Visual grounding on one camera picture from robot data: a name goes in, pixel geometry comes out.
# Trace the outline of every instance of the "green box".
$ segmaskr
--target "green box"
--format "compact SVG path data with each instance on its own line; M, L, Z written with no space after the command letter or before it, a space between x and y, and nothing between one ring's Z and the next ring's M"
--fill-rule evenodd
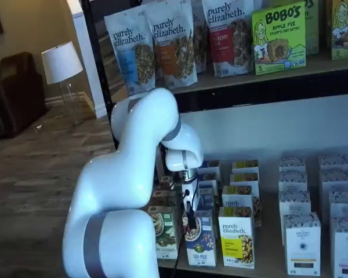
M306 66L304 5L298 1L253 13L256 75Z

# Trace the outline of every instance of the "wooden floor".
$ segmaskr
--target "wooden floor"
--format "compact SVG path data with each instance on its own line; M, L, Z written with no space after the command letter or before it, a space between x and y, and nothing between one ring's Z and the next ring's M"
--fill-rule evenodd
M0 277L65 277L61 239L76 179L90 158L114 150L108 120L87 108L83 118L72 127L56 107L0 140Z

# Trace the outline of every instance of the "wall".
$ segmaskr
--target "wall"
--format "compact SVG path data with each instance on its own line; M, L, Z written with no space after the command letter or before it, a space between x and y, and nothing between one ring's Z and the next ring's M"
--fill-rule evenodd
M317 186L318 155L348 154L348 96L187 113L182 119L200 135L206 158L259 159L263 191L278 190L282 155L307 156L309 185ZM223 165L225 182L229 165Z
M59 96L56 85L46 84L41 52L61 43L77 41L65 0L0 0L0 59L27 51L34 55L38 72L44 76L45 96ZM74 78L75 90L89 92L85 73Z

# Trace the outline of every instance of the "bobo's apple pie oat bites box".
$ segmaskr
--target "bobo's apple pie oat bites box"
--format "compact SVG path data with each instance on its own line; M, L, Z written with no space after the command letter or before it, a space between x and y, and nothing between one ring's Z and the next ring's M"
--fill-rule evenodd
M253 13L256 75L306 66L304 5L299 1Z
M332 0L331 57L348 58L348 0Z

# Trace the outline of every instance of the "brown leather chair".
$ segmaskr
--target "brown leather chair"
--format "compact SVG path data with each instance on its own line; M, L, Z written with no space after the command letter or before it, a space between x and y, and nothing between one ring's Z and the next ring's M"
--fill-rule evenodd
M14 136L47 112L41 74L32 54L0 61L0 137Z

